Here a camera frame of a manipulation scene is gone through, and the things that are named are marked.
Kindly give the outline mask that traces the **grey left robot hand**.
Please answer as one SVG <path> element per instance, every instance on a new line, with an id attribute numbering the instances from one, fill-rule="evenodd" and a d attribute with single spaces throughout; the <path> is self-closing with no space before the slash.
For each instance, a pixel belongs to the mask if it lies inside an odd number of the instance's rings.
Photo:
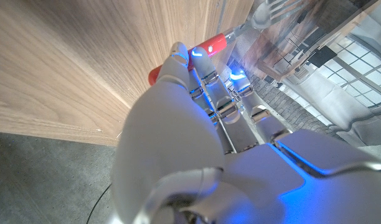
<path id="1" fill-rule="evenodd" d="M 248 109 L 258 144 L 234 111 L 231 152 L 196 97 L 215 74 L 204 49 L 178 42 L 156 83 L 129 112 L 116 150 L 112 197 L 124 223 L 381 223 L 381 160 L 345 142 L 288 131 Z"/>

